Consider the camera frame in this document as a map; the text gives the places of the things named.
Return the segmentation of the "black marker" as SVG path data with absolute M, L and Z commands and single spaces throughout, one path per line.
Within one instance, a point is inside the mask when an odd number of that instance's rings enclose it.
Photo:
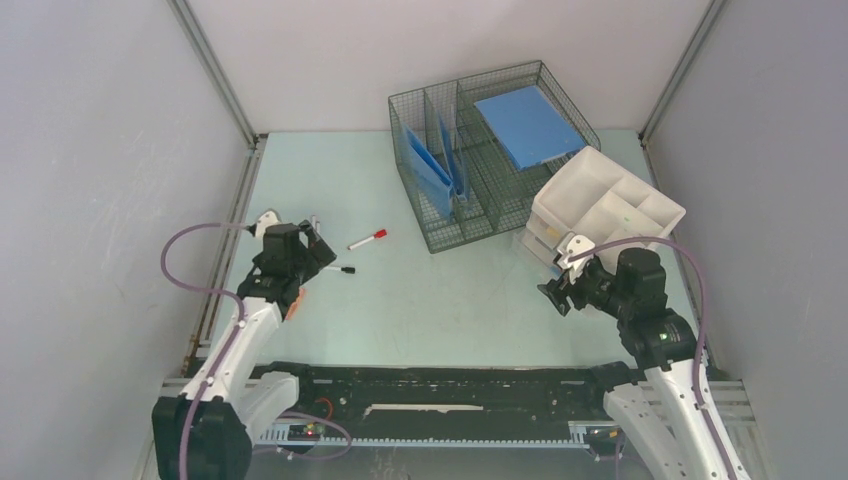
M 353 266 L 334 265 L 334 264 L 326 266 L 325 270 L 340 272 L 340 273 L 344 273 L 344 274 L 355 274 L 356 273 L 356 268 L 353 267 Z

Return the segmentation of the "white plastic drawer organizer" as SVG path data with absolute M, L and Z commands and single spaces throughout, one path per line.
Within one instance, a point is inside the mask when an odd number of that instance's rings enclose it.
M 514 234 L 513 250 L 553 275 L 555 248 L 569 233 L 596 245 L 636 236 L 669 238 L 686 209 L 651 184 L 587 146 L 569 159 L 533 198 L 525 227 Z M 561 236 L 551 237 L 552 226 Z

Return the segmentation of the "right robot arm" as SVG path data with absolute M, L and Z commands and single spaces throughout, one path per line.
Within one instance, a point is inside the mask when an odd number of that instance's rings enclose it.
M 622 362 L 596 366 L 581 392 L 585 411 L 610 417 L 656 479 L 747 479 L 712 396 L 703 363 L 705 340 L 668 305 L 659 255 L 636 239 L 618 240 L 615 271 L 601 247 L 576 236 L 558 247 L 562 274 L 539 290 L 561 315 L 592 307 L 613 317 L 625 350 L 660 399 L 660 419 Z

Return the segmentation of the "orange highlighter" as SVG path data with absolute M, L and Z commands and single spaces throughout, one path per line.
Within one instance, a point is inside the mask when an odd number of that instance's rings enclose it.
M 286 312 L 286 314 L 283 318 L 284 321 L 289 321 L 293 318 L 293 316 L 297 313 L 298 309 L 302 305 L 303 300 L 305 299 L 305 296 L 306 296 L 306 289 L 300 288 L 299 291 L 298 291 L 298 296 L 293 301 L 293 303 L 289 306 L 289 308 L 288 308 L 288 310 L 287 310 L 287 312 Z

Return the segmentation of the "blue folder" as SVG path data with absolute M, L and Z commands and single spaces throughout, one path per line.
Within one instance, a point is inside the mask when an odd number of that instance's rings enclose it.
M 420 138 L 405 124 L 402 139 L 406 163 L 426 198 L 443 219 L 453 215 L 454 185 L 445 169 L 436 161 Z
M 469 185 L 464 160 L 454 150 L 451 133 L 442 117 L 438 118 L 438 125 L 445 161 L 448 165 L 449 176 L 453 182 L 455 195 L 460 202 L 467 202 L 469 199 Z
M 474 106 L 519 171 L 564 159 L 587 145 L 535 85 L 478 100 Z

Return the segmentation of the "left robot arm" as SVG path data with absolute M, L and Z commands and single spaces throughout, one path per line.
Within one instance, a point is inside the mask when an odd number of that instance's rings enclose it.
M 162 479 L 242 479 L 258 436 L 283 411 L 304 416 L 315 388 L 292 374 L 270 373 L 248 388 L 264 344 L 296 307 L 303 286 L 336 255 L 312 223 L 283 223 L 272 214 L 246 226 L 262 243 L 231 298 L 235 310 L 221 341 L 176 396 L 161 396 L 152 414 L 157 473 Z

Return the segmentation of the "red cap marker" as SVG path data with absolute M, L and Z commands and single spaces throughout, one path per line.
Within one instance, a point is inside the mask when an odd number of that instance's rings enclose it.
M 373 233 L 372 235 L 370 235 L 370 236 L 368 236 L 368 237 L 366 237 L 366 238 L 363 238 L 363 239 L 361 239 L 361 240 L 358 240 L 358 241 L 356 241 L 356 242 L 353 242 L 352 244 L 348 245 L 348 246 L 347 246 L 347 249 L 348 249 L 349 251 L 352 251 L 352 250 L 358 249 L 358 248 L 360 248 L 360 247 L 362 247 L 362 246 L 364 246 L 364 245 L 366 245 L 366 244 L 368 244 L 368 243 L 370 243 L 370 242 L 372 242 L 372 241 L 382 239 L 382 238 L 384 238 L 386 235 L 387 235 L 387 231 L 386 231 L 385 229 L 378 230 L 378 231 L 376 231 L 375 233 Z

